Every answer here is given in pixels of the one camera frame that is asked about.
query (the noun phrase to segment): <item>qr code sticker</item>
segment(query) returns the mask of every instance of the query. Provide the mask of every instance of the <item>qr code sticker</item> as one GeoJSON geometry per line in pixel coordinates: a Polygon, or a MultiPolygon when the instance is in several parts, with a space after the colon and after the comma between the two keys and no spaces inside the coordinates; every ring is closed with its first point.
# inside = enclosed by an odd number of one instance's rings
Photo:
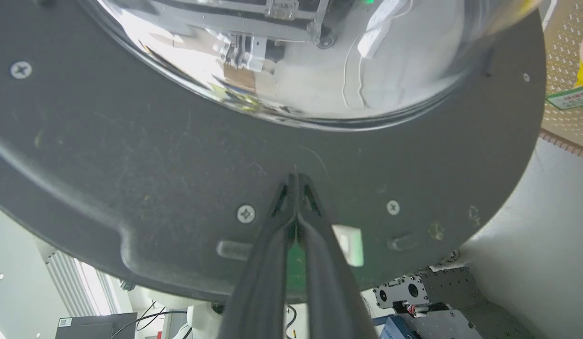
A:
{"type": "Polygon", "coordinates": [[[72,318],[59,319],[59,327],[68,327],[72,325],[72,318]]]}

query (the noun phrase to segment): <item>circular hole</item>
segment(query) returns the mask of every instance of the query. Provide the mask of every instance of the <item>circular hole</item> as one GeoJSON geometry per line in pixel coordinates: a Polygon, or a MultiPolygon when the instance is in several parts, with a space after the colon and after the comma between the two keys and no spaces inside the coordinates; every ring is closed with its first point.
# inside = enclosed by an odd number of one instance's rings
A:
{"type": "Polygon", "coordinates": [[[408,292],[414,298],[416,298],[417,296],[419,296],[419,289],[415,286],[414,283],[408,285],[408,292]]]}

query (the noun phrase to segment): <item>caster wheel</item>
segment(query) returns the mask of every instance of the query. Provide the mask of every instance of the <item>caster wheel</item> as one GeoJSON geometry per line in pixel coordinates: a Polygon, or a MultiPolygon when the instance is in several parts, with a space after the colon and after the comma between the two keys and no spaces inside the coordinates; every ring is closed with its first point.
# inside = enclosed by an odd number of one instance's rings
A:
{"type": "Polygon", "coordinates": [[[333,36],[327,35],[322,36],[321,41],[317,45],[320,49],[327,49],[331,48],[331,46],[335,45],[335,38],[333,36]]]}

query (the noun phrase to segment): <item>brown edge trim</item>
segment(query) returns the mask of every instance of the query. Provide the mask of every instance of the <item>brown edge trim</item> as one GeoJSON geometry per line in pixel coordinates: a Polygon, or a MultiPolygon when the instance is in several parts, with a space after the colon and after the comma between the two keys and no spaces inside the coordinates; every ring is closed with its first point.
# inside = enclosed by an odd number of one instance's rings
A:
{"type": "Polygon", "coordinates": [[[558,148],[562,148],[567,152],[575,154],[579,157],[583,157],[583,146],[575,144],[568,139],[565,139],[564,137],[559,137],[558,135],[555,135],[554,133],[551,133],[545,129],[540,129],[539,136],[541,139],[554,144],[558,148]]]}

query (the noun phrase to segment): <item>beige pegboard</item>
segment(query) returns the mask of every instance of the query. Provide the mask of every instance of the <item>beige pegboard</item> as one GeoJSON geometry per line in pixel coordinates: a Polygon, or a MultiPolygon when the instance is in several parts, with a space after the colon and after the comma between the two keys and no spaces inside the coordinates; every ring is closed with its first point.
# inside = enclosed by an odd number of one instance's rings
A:
{"type": "MultiPolygon", "coordinates": [[[[544,30],[547,49],[547,94],[573,88],[580,67],[583,0],[558,0],[544,30]]],[[[583,148],[583,109],[544,107],[543,129],[583,148]]]]}

